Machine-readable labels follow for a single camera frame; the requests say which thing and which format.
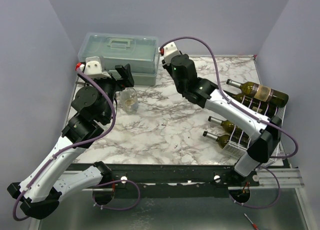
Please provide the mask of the green wine bottle tan label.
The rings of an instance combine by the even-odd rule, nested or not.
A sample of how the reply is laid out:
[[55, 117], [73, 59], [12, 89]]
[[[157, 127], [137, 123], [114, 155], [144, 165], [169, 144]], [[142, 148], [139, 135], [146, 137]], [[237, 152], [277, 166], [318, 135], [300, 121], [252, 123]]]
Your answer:
[[229, 134], [233, 134], [233, 135], [244, 134], [244, 131], [241, 128], [239, 128], [229, 120], [221, 120], [216, 117], [209, 116], [208, 121], [218, 126], [221, 126]]

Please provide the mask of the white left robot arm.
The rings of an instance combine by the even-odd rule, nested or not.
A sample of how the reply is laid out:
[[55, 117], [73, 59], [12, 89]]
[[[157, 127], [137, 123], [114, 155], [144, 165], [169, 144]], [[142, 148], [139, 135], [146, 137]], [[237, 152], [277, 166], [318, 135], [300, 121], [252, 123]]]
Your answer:
[[89, 64], [80, 62], [75, 68], [85, 82], [72, 101], [76, 114], [68, 121], [56, 145], [41, 164], [22, 182], [11, 183], [7, 191], [16, 200], [13, 218], [20, 208], [26, 218], [44, 219], [52, 214], [60, 202], [71, 194], [88, 187], [101, 188], [112, 184], [112, 171], [102, 161], [69, 178], [61, 175], [70, 164], [88, 149], [93, 142], [109, 134], [115, 126], [117, 112], [115, 93], [133, 87], [135, 82], [129, 64], [116, 65], [120, 75], [94, 77], [88, 72]]

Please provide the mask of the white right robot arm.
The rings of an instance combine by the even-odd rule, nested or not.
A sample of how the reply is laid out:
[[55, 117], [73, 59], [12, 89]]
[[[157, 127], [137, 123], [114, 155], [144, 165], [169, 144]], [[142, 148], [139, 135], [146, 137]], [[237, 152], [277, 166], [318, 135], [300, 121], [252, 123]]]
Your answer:
[[281, 119], [268, 118], [254, 112], [227, 95], [218, 86], [197, 75], [195, 63], [187, 54], [164, 57], [162, 66], [172, 77], [177, 92], [190, 103], [215, 112], [240, 127], [251, 138], [246, 153], [236, 162], [230, 173], [230, 181], [241, 186], [248, 175], [262, 163], [267, 163], [277, 148], [281, 133], [277, 129]]

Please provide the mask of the green wine bottle silver neck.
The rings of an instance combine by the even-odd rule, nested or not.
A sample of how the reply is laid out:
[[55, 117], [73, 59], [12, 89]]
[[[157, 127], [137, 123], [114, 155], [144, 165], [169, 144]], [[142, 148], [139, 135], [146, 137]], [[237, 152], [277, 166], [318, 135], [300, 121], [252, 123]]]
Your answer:
[[230, 141], [234, 141], [234, 142], [239, 141], [239, 138], [235, 136], [227, 135], [227, 134], [218, 136], [208, 131], [204, 131], [202, 135], [204, 137], [208, 137], [210, 139], [215, 140], [221, 149], [223, 149]]

